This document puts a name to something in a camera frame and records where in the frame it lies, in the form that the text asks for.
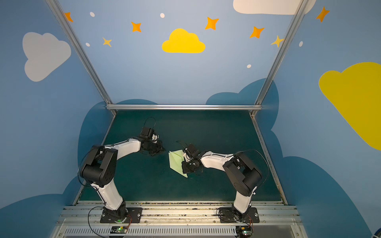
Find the light green paper sheet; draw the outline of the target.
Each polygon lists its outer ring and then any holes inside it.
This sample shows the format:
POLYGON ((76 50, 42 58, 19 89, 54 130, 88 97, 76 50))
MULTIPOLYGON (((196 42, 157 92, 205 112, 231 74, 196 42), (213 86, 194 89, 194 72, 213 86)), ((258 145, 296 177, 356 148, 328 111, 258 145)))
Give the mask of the light green paper sheet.
POLYGON ((169 152, 169 163, 170 168, 179 173, 184 177, 188 177, 187 174, 183 173, 182 162, 184 161, 183 150, 170 151, 169 152))

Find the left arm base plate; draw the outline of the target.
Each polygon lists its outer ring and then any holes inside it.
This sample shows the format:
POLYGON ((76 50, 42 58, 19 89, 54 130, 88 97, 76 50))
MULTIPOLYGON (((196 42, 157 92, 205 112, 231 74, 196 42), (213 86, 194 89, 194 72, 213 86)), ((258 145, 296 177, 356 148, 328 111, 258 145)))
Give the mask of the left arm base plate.
POLYGON ((141 207, 121 207, 118 210, 103 208, 100 223, 140 223, 141 207))

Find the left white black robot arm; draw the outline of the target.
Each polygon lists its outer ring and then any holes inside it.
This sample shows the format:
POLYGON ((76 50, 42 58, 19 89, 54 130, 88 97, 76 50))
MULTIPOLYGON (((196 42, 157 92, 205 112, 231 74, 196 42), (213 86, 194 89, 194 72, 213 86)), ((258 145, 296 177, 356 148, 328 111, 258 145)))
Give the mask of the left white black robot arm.
POLYGON ((129 217, 126 203, 114 182, 117 161, 137 152, 154 156, 164 151, 159 139, 130 138, 111 145, 93 145, 79 169, 79 176, 95 189, 103 201, 101 223, 125 223, 129 217))

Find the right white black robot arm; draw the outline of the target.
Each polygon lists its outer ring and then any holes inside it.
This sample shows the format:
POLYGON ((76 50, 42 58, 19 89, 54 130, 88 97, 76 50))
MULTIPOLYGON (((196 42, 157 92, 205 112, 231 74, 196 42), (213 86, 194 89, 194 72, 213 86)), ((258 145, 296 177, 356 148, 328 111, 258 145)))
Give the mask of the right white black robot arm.
POLYGON ((197 149, 183 149, 183 173, 194 173, 202 168, 225 172, 236 190, 231 212, 235 222, 248 219, 252 197, 263 180, 261 171, 254 162, 239 151, 234 154, 218 154, 212 151, 200 152, 197 149))

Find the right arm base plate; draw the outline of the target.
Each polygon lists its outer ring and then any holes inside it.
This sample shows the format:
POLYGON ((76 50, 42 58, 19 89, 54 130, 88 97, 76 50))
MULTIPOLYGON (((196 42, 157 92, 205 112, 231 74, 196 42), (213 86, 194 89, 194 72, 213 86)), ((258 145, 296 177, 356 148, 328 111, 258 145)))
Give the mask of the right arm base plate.
POLYGON ((255 207, 250 207, 245 213, 240 213, 234 207, 220 207, 216 215, 221 223, 259 223, 260 218, 255 207))

